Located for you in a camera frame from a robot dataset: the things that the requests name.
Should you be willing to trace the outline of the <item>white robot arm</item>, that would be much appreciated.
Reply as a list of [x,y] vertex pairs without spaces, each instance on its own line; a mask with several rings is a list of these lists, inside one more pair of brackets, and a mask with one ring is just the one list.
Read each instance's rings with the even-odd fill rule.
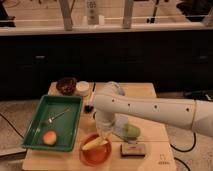
[[134,98],[116,82],[108,82],[94,94],[96,126],[108,132],[116,113],[191,130],[213,138],[213,102],[192,99]]

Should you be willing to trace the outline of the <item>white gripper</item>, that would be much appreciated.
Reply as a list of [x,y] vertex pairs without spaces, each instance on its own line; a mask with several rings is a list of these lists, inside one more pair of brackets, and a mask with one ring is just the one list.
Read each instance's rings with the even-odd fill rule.
[[95,121],[99,136],[106,139],[113,130],[115,115],[105,112],[97,112],[95,115]]

